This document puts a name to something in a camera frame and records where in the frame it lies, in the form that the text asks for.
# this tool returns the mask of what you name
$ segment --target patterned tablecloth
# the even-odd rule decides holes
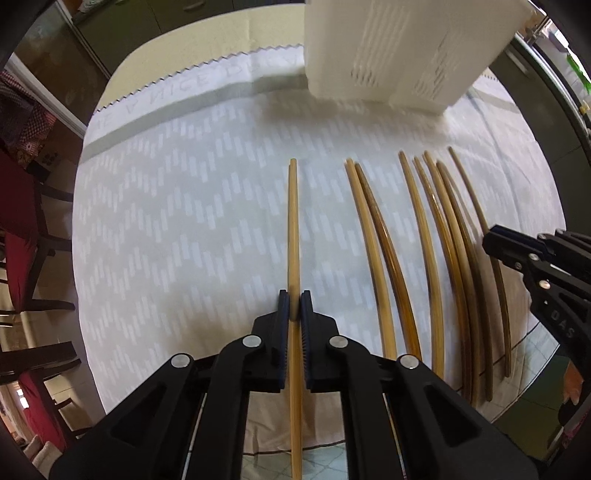
[[[287,285],[287,170],[298,159],[301,285],[341,334],[380,354],[371,276],[343,162],[362,163],[399,255],[424,361],[430,365],[426,275],[397,152],[463,159],[491,223],[536,234],[564,227],[550,169],[517,107],[490,73],[442,116],[313,98],[302,46],[211,61],[96,112],[76,179],[74,273],[90,367],[107,411],[176,352],[196,358],[249,332]],[[433,219],[446,318],[446,381],[461,387],[449,279]],[[481,232],[475,229],[475,242]],[[498,417],[556,342],[528,312],[521,276],[504,268],[515,369],[502,375],[502,332],[488,259]],[[398,352],[405,351],[395,313]],[[245,451],[289,447],[287,395],[254,394]],[[304,400],[304,445],[343,439],[334,394]]]

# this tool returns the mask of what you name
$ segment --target bamboo stick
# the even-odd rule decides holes
[[[472,205],[474,205],[474,210],[476,210],[476,216],[478,217],[478,222],[480,223],[480,228],[482,229],[483,235],[489,230],[488,223],[484,216],[484,211],[480,206],[480,202],[478,201],[478,197],[476,196],[476,192],[472,187],[472,182],[470,178],[466,174],[466,170],[464,169],[464,165],[460,161],[460,158],[456,155],[456,152],[452,147],[448,148],[450,155],[460,175],[462,176],[462,180],[464,181],[464,185],[468,190],[468,194],[470,195],[470,199],[472,200]],[[505,283],[503,282],[503,274],[501,273],[501,264],[500,262],[493,257],[489,257],[491,259],[491,267],[492,273],[495,276],[495,284],[496,284],[496,293],[499,297],[499,306],[501,308],[501,322],[503,325],[503,343],[505,347],[505,376],[510,377],[512,370],[513,370],[513,361],[511,356],[511,322],[509,319],[509,307],[507,304],[507,295],[505,293]]]
[[[414,167],[418,172],[418,176],[423,184],[423,190],[427,196],[431,213],[435,219],[437,232],[439,233],[439,240],[441,248],[445,257],[447,272],[452,284],[452,292],[454,295],[457,311],[457,322],[460,332],[460,348],[462,352],[462,380],[463,380],[463,395],[464,398],[470,400],[472,393],[472,346],[470,344],[470,328],[468,325],[468,310],[466,305],[466,296],[464,293],[464,285],[462,283],[462,274],[460,272],[460,265],[456,256],[456,250],[453,246],[452,235],[447,227],[445,218],[439,208],[435,193],[431,187],[431,183],[425,173],[419,159],[414,157]]]
[[[417,218],[418,234],[421,239],[423,257],[425,260],[425,271],[429,291],[429,308],[431,316],[431,368],[440,377],[443,377],[445,362],[445,344],[443,332],[443,301],[441,299],[441,288],[439,286],[439,274],[435,260],[435,251],[431,241],[431,233],[427,223],[427,216],[418,194],[417,183],[414,180],[413,172],[410,169],[404,152],[398,153],[402,172],[408,186],[413,209]]]
[[[374,282],[375,300],[378,306],[378,321],[379,330],[382,338],[382,350],[384,357],[396,360],[396,338],[394,336],[394,323],[392,320],[392,309],[390,307],[390,297],[388,294],[388,287],[386,285],[386,277],[382,267],[382,259],[379,255],[378,242],[372,230],[372,223],[369,214],[369,208],[365,197],[359,177],[355,170],[353,160],[347,159],[345,163],[347,175],[349,176],[349,183],[353,198],[357,207],[359,221],[361,223],[361,230],[365,239],[365,248],[369,261],[369,270],[371,272],[372,281]]]
[[[480,331],[478,321],[478,304],[476,302],[476,292],[474,288],[474,280],[472,278],[472,271],[470,270],[470,264],[468,263],[466,247],[462,239],[462,233],[456,215],[454,214],[453,207],[447,190],[441,179],[435,162],[431,158],[429,152],[424,154],[425,161],[433,183],[437,196],[443,207],[447,219],[447,225],[452,235],[453,245],[456,250],[456,256],[460,265],[460,272],[462,273],[462,283],[464,285],[464,292],[466,297],[466,304],[468,309],[468,320],[470,326],[470,343],[472,353],[472,391],[470,394],[470,401],[472,405],[476,405],[478,402],[478,392],[480,389]]]
[[[392,284],[392,291],[396,298],[396,306],[402,324],[402,332],[404,334],[404,342],[407,351],[411,355],[416,356],[419,360],[423,360],[421,355],[421,345],[418,341],[417,325],[414,321],[413,308],[410,303],[410,296],[408,295],[408,290],[406,288],[406,283],[404,282],[400,262],[398,262],[398,257],[396,256],[396,251],[392,244],[392,239],[388,233],[384,217],[382,217],[382,213],[379,211],[378,203],[375,200],[369,182],[365,177],[363,168],[359,163],[355,164],[355,170],[357,171],[361,188],[369,207],[369,213],[374,221],[374,227],[378,234],[380,246],[382,247],[386,269],[388,270],[390,283]]]
[[[290,438],[291,477],[302,478],[301,409],[303,384],[303,357],[301,327],[298,320],[300,304],[300,228],[298,218],[297,162],[290,161],[288,176],[287,211],[287,285],[290,296],[290,322],[288,332],[289,386],[290,386]]]
[[[468,263],[472,272],[474,280],[474,288],[476,292],[476,303],[478,305],[478,320],[480,327],[480,334],[482,335],[482,342],[484,345],[484,379],[485,379],[485,396],[488,401],[492,400],[493,393],[493,373],[492,373],[492,339],[491,339],[491,320],[488,316],[488,306],[486,304],[486,294],[484,292],[484,284],[482,282],[482,272],[480,271],[480,264],[476,256],[476,249],[472,238],[468,232],[466,221],[462,215],[462,209],[454,195],[454,189],[457,190],[456,184],[453,181],[449,170],[444,163],[438,161],[437,168],[441,173],[443,184],[447,190],[447,194],[452,202],[452,208],[456,214],[458,224],[460,225],[460,232],[466,247],[468,255]]]

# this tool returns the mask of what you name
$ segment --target tiled floor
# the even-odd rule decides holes
[[[522,397],[495,422],[525,453],[542,459],[558,427],[563,375],[569,360],[554,355]]]
[[[346,480],[345,444],[304,451],[303,480]],[[291,478],[291,455],[272,453],[242,458],[242,480],[287,480]]]

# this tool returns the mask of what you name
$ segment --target green object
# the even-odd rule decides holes
[[[581,82],[583,83],[587,93],[591,93],[591,82],[589,82],[589,79],[587,78],[585,73],[581,70],[581,68],[579,67],[579,64],[575,61],[575,59],[573,58],[573,56],[570,53],[566,56],[566,60],[569,62],[569,65],[574,70],[574,72],[577,74],[577,77],[579,77],[579,80],[581,80]]]

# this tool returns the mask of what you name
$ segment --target checkered cloth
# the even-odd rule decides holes
[[[6,95],[5,98],[13,104],[18,100],[19,105],[25,103],[32,105],[32,110],[28,115],[27,121],[24,123],[18,139],[15,142],[4,140],[11,156],[16,158],[19,164],[26,167],[33,158],[39,155],[43,147],[43,142],[47,139],[51,129],[56,124],[57,118],[37,103],[18,80],[8,72],[3,71],[0,73],[0,84],[3,87],[0,89],[0,95]],[[0,131],[10,122],[13,122],[13,119],[6,118],[3,115],[0,116]]]

